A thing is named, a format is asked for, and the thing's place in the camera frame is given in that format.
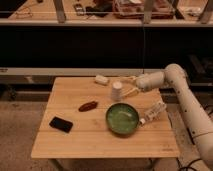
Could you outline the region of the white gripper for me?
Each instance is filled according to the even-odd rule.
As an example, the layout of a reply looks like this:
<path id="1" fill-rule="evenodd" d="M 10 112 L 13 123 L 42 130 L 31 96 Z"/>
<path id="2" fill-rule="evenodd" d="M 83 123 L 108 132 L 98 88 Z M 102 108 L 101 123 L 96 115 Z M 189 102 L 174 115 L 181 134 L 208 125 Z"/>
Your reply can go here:
<path id="1" fill-rule="evenodd" d="M 119 77 L 118 80 L 121 82 L 135 82 L 136 80 L 136 86 L 142 91 L 148 91 L 150 88 L 149 76 L 147 74 L 140 75 L 137 79 L 136 76 L 128 76 L 128 77 Z M 129 91 L 124 93 L 122 97 L 128 97 L 133 94 L 139 93 L 138 88 L 130 89 Z"/>

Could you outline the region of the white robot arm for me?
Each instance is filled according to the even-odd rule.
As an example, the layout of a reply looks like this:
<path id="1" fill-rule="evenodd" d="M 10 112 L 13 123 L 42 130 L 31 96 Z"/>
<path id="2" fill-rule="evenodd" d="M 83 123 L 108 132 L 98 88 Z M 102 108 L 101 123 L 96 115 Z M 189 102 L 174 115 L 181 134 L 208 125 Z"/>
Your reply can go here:
<path id="1" fill-rule="evenodd" d="M 177 96 L 183 119 L 201 159 L 213 171 L 213 121 L 191 91 L 186 74 L 178 64 L 169 64 L 163 70 L 139 76 L 122 77 L 122 82 L 133 84 L 142 92 L 171 87 Z"/>

